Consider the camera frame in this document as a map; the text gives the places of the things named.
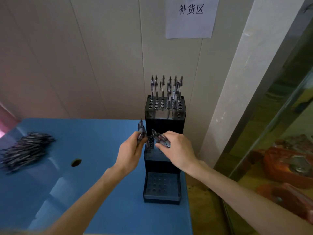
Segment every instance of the orange container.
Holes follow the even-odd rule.
[[[265,174],[301,189],[313,187],[313,155],[270,147],[263,158]]]
[[[256,192],[313,224],[313,200],[294,186],[287,183],[281,186],[262,185]]]

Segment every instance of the forearm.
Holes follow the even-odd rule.
[[[201,164],[187,171],[244,218],[260,234],[313,234],[313,226],[259,194]]]
[[[116,168],[111,167],[107,169],[102,177],[44,234],[83,234],[101,204],[123,177],[123,173]]]

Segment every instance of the left hand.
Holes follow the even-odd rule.
[[[119,147],[117,159],[113,167],[119,170],[123,176],[131,173],[138,165],[143,145],[147,140],[147,138],[143,138],[137,146],[137,138],[139,134],[139,131],[135,131]]]

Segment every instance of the black pen display stand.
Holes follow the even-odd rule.
[[[145,148],[144,158],[146,179],[143,191],[145,202],[177,204],[181,200],[180,169],[154,146],[155,142],[149,135],[152,129],[159,133],[174,131],[182,133],[186,118],[184,97],[176,102],[173,109],[172,102],[167,106],[167,98],[151,99],[149,95],[145,107],[146,130],[151,148]]]

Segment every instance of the hand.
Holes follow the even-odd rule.
[[[167,131],[163,134],[171,143],[171,147],[167,148],[160,143],[156,143],[158,147],[180,170],[188,173],[190,166],[199,163],[191,142],[182,134]]]
[[[147,140],[147,138],[143,138],[137,146],[137,138],[139,134],[138,131],[135,131],[119,147],[117,159],[113,168],[119,170],[123,176],[131,173],[138,165],[143,145]]]

